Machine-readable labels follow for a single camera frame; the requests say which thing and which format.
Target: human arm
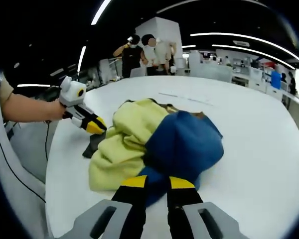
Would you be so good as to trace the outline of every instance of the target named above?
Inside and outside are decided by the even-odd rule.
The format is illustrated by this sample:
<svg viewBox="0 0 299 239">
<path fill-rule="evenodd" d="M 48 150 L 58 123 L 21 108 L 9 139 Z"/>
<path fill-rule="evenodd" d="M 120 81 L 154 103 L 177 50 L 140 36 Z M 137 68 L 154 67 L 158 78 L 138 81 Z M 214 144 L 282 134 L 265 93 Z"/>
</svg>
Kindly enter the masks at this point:
<svg viewBox="0 0 299 239">
<path fill-rule="evenodd" d="M 14 93 L 11 93 L 1 108 L 4 119 L 13 122 L 60 120 L 65 113 L 59 100 L 46 102 Z"/>
<path fill-rule="evenodd" d="M 117 56 L 121 55 L 121 53 L 123 52 L 123 50 L 124 50 L 125 48 L 129 48 L 129 47 L 130 47 L 129 44 L 125 44 L 125 45 L 123 45 L 123 46 L 120 46 L 120 47 L 113 53 L 113 56 L 114 56 L 114 57 L 117 57 Z"/>
<path fill-rule="evenodd" d="M 144 51 L 142 50 L 141 51 L 141 60 L 142 60 L 142 63 L 144 64 L 144 65 L 147 65 L 148 64 L 148 60 L 146 59 L 146 57 L 145 57 L 145 54 L 144 54 Z"/>
<path fill-rule="evenodd" d="M 176 54 L 176 43 L 175 43 L 175 42 L 170 42 L 170 43 L 169 43 L 169 46 L 170 46 L 171 48 L 173 48 L 173 55 L 175 55 L 175 54 Z"/>
</svg>

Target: chair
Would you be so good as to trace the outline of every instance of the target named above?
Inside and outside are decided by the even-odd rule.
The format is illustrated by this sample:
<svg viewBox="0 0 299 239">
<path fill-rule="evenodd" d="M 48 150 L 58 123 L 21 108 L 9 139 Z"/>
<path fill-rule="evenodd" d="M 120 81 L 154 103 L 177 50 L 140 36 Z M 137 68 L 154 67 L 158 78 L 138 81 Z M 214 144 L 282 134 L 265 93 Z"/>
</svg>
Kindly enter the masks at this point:
<svg viewBox="0 0 299 239">
<path fill-rule="evenodd" d="M 146 68 L 145 67 L 138 67 L 131 70 L 130 78 L 132 77 L 141 77 L 146 76 Z"/>
</svg>

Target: dark gray cloth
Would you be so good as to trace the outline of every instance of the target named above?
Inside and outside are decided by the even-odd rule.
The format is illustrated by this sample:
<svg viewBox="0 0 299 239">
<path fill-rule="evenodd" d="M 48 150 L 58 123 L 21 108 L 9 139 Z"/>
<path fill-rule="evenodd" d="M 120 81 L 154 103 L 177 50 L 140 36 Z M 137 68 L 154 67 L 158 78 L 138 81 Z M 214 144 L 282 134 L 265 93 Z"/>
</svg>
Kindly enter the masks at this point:
<svg viewBox="0 0 299 239">
<path fill-rule="evenodd" d="M 92 158 L 92 155 L 98 150 L 99 143 L 105 139 L 105 133 L 103 134 L 94 134 L 90 136 L 90 143 L 84 153 L 83 157 Z"/>
</svg>

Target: white table surface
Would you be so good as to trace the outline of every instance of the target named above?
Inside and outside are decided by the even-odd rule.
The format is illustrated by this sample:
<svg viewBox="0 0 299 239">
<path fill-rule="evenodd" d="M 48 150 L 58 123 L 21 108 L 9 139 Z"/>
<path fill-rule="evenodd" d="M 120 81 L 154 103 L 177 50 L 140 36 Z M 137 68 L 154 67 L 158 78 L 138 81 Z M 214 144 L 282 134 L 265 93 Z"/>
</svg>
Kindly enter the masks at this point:
<svg viewBox="0 0 299 239">
<path fill-rule="evenodd" d="M 299 130 L 281 102 L 234 84 L 175 76 L 124 79 L 88 92 L 85 102 L 111 126 L 125 100 L 146 97 L 203 111 L 223 134 L 224 156 L 201 175 L 203 201 L 235 218 L 250 239 L 278 239 L 293 226 L 299 217 Z M 46 213 L 55 237 L 114 194 L 89 190 L 90 160 L 82 156 L 89 136 L 68 119 L 56 129 L 46 172 Z M 143 239 L 171 238 L 166 204 L 165 195 L 147 209 Z"/>
</svg>

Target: blue object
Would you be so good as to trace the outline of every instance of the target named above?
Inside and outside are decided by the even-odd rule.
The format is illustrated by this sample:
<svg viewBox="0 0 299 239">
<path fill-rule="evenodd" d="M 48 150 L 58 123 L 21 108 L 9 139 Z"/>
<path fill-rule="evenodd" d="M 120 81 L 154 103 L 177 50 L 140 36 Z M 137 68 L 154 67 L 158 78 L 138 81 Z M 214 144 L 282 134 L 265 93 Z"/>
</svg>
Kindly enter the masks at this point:
<svg viewBox="0 0 299 239">
<path fill-rule="evenodd" d="M 275 87 L 276 89 L 281 88 L 281 74 L 278 73 L 277 71 L 273 71 L 271 73 L 271 85 L 272 87 Z"/>
<path fill-rule="evenodd" d="M 164 118 L 145 144 L 146 167 L 139 175 L 148 176 L 147 206 L 169 188 L 169 176 L 186 179 L 199 189 L 199 175 L 224 154 L 221 133 L 212 121 L 178 111 Z"/>
</svg>

